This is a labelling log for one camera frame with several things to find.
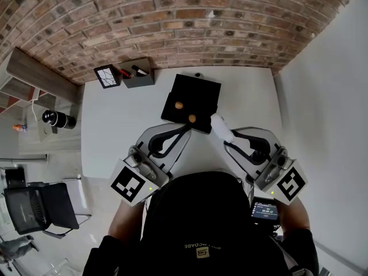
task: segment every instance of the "framed picture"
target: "framed picture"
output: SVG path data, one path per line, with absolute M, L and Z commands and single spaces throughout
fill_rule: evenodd
M 104 89 L 120 86 L 120 74 L 112 64 L 93 69 Z

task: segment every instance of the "robotic arm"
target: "robotic arm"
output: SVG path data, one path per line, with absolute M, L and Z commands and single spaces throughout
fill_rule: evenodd
M 247 182 L 276 200 L 291 204 L 308 183 L 298 161 L 288 157 L 271 131 L 253 127 L 229 130 L 218 114 L 211 116 L 211 126 L 224 140 L 227 153 L 247 173 Z M 246 154 L 234 144 L 235 137 L 247 139 L 254 152 Z
M 229 130 L 217 114 L 211 117 L 211 126 L 231 158 L 247 173 L 247 182 L 268 193 L 284 204 L 290 204 L 307 184 L 296 160 L 288 157 L 285 147 L 275 135 L 260 128 Z M 134 206 L 172 179 L 170 170 L 179 159 L 190 139 L 191 129 L 185 124 L 163 124 L 147 129 L 131 146 L 128 156 L 119 159 L 110 179 L 111 188 L 125 202 Z M 163 149 L 164 141 L 176 136 Z M 235 137 L 247 139 L 254 152 L 247 155 L 235 145 Z

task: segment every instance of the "brick wall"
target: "brick wall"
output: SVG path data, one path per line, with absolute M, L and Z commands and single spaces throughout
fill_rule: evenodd
M 13 47 L 77 84 L 149 56 L 155 68 L 278 72 L 349 0 L 0 0 L 0 61 Z

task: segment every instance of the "orange bottle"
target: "orange bottle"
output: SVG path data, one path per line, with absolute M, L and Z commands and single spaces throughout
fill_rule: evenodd
M 13 125 L 13 129 L 18 132 L 27 132 L 27 126 L 24 125 Z

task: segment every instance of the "logo patch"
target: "logo patch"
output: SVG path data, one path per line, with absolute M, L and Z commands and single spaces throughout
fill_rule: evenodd
M 145 180 L 137 176 L 129 168 L 124 167 L 112 183 L 111 188 L 123 196 L 127 201 L 132 202 L 144 184 Z
M 208 249 L 208 246 L 198 247 L 195 251 L 197 253 L 197 258 L 198 259 L 208 258 L 209 257 L 209 249 Z
M 292 168 L 286 175 L 277 183 L 277 186 L 291 201 L 305 185 L 304 180 L 301 178 L 295 168 Z

